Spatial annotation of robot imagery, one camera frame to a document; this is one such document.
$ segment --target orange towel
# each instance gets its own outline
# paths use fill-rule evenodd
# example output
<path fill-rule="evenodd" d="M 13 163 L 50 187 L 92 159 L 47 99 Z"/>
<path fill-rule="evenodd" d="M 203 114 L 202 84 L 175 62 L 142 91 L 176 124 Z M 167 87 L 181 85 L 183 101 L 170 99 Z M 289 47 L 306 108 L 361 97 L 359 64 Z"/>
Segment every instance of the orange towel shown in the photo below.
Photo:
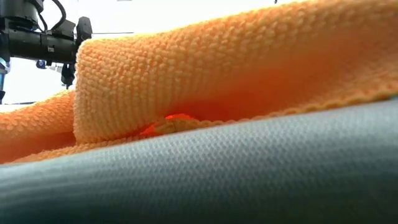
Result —
<path fill-rule="evenodd" d="M 77 79 L 0 115 L 0 163 L 398 94 L 398 0 L 293 2 L 88 40 Z"/>

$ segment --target black wire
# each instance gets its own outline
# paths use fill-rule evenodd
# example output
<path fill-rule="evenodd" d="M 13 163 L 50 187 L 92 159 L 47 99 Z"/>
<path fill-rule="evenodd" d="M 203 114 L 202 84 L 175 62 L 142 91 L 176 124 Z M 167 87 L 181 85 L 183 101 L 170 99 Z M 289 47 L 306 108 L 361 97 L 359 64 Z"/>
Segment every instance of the black wire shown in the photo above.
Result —
<path fill-rule="evenodd" d="M 45 22 L 45 20 L 44 20 L 44 18 L 43 18 L 43 16 L 39 13 L 39 17 L 40 17 L 40 20 L 42 21 L 42 23 L 43 23 L 43 26 L 44 26 L 44 30 L 42 30 L 41 28 L 39 28 L 42 32 L 45 32 L 45 31 L 47 31 L 47 29 L 48 29 L 48 27 L 47 27 L 47 23 Z"/>
<path fill-rule="evenodd" d="M 65 12 L 65 9 L 63 8 L 62 4 L 58 0 L 52 0 L 60 9 L 62 17 L 61 19 L 51 28 L 51 30 L 55 30 L 56 28 L 60 27 L 63 22 L 67 19 L 67 12 Z"/>

